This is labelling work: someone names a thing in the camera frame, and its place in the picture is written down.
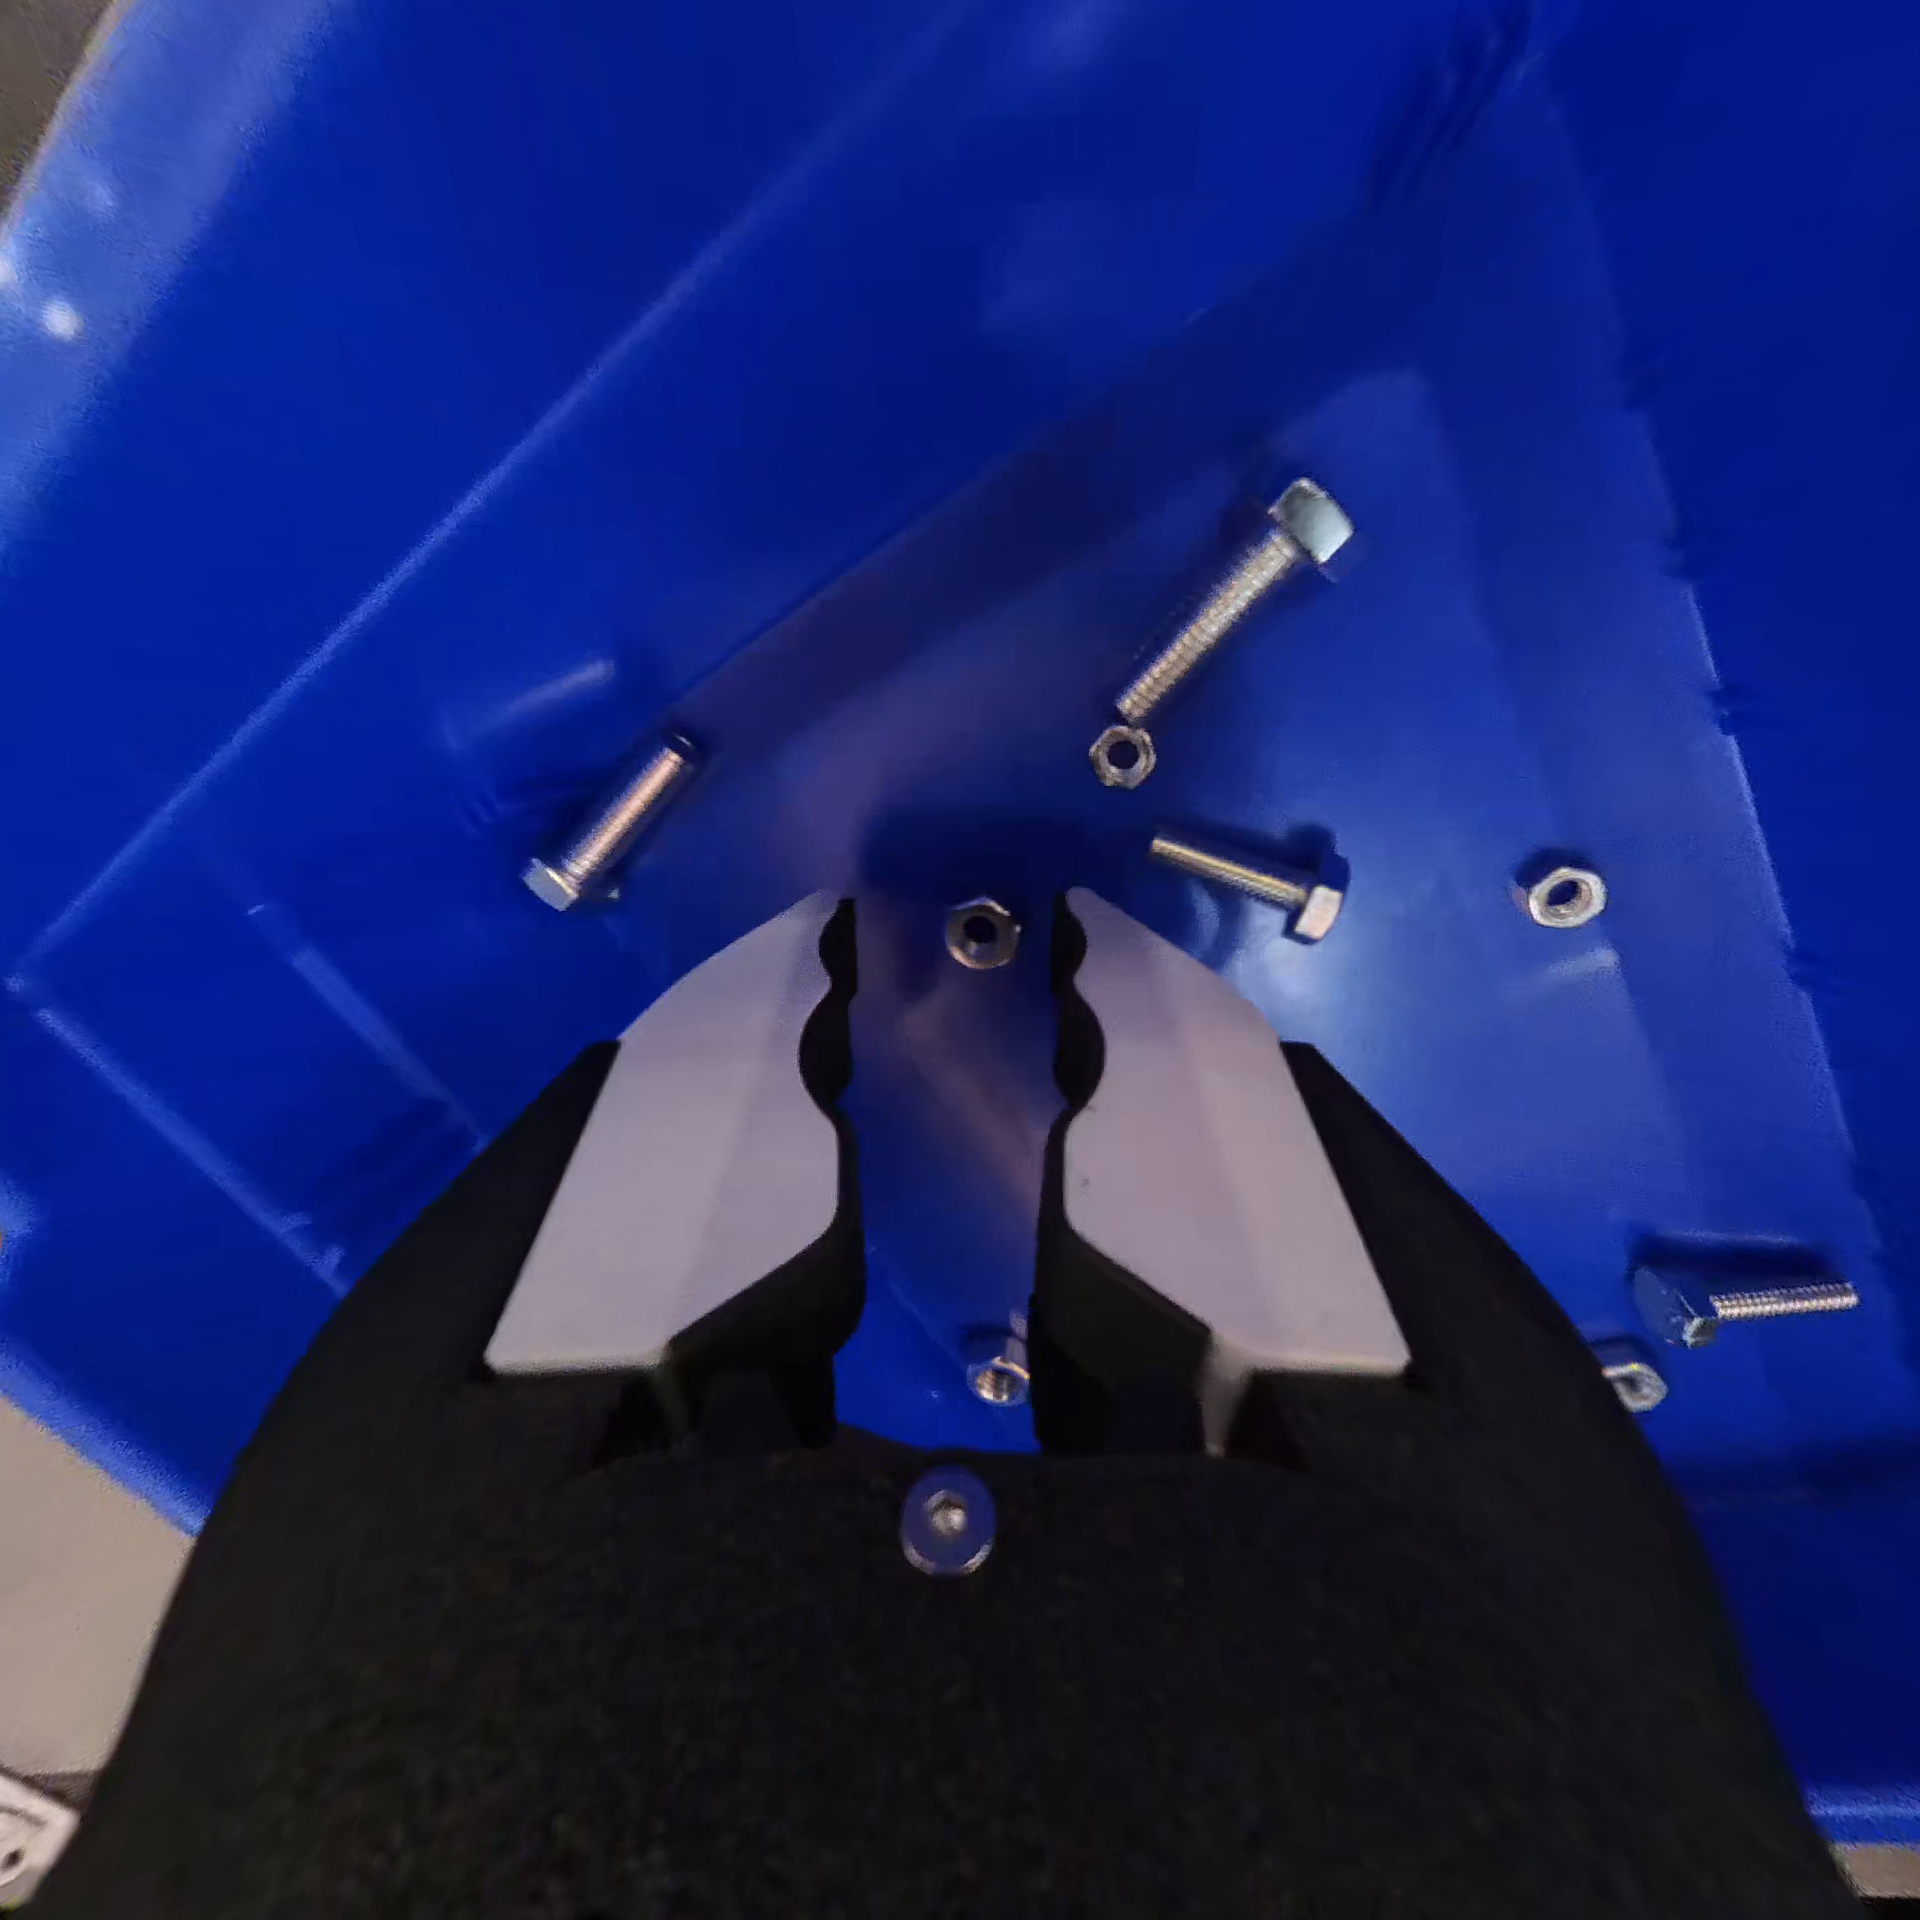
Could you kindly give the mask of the blue plastic bin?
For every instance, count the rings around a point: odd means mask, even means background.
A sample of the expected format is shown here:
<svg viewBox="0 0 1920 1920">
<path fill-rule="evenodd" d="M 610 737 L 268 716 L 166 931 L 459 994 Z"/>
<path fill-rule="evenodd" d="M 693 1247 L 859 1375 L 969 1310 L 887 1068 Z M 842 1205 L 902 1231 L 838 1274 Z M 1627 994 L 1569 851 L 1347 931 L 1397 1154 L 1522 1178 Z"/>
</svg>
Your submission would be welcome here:
<svg viewBox="0 0 1920 1920">
<path fill-rule="evenodd" d="M 1352 515 L 1106 788 L 1114 690 Z M 555 912 L 617 778 L 705 762 Z M 1149 835 L 1347 887 L 1289 912 Z M 1584 853 L 1547 932 L 1516 861 Z M 8 1389 L 204 1526 L 371 1256 L 859 896 L 877 1332 L 1034 1270 L 1048 909 L 1319 1046 L 1647 1415 L 1913 1847 L 1913 9 L 118 9 L 8 209 Z M 995 896 L 1016 962 L 950 962 Z"/>
</svg>

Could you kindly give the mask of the long steel hex bolt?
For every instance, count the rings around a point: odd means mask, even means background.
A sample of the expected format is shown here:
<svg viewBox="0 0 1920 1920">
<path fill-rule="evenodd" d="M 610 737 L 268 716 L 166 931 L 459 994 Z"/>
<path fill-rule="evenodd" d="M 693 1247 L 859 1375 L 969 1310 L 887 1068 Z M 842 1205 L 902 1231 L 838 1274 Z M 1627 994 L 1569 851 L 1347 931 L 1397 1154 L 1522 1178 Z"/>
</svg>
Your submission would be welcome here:
<svg viewBox="0 0 1920 1920">
<path fill-rule="evenodd" d="M 1352 515 L 1314 476 L 1292 476 L 1263 536 L 1235 547 L 1235 565 L 1198 592 L 1198 609 L 1167 630 L 1167 643 L 1145 659 L 1145 674 L 1114 690 L 1114 716 L 1145 724 L 1155 707 L 1189 686 L 1189 674 L 1292 574 L 1326 574 L 1352 547 Z"/>
</svg>

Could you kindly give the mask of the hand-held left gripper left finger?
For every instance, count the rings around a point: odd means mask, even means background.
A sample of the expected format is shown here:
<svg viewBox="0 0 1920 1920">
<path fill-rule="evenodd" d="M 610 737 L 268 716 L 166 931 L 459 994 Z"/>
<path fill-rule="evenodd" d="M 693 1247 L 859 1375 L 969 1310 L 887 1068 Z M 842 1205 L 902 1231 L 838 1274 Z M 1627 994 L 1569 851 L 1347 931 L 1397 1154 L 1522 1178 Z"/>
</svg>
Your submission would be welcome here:
<svg viewBox="0 0 1920 1920">
<path fill-rule="evenodd" d="M 867 1304 L 852 1006 L 857 900 L 806 896 L 623 1034 L 490 1332 L 496 1381 L 636 1381 L 664 1438 L 838 1441 Z"/>
</svg>

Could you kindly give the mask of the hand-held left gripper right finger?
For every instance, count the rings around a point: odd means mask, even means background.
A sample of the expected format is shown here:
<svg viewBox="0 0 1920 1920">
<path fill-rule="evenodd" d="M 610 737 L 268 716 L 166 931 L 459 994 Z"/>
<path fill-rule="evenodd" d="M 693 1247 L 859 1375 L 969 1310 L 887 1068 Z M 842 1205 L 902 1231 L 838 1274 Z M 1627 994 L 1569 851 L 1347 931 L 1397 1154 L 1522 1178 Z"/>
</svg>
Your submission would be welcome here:
<svg viewBox="0 0 1920 1920">
<path fill-rule="evenodd" d="M 1406 1385 L 1410 1336 L 1278 1034 L 1089 887 L 1049 909 L 1049 1015 L 1041 1452 L 1235 1452 L 1278 1381 Z"/>
</svg>

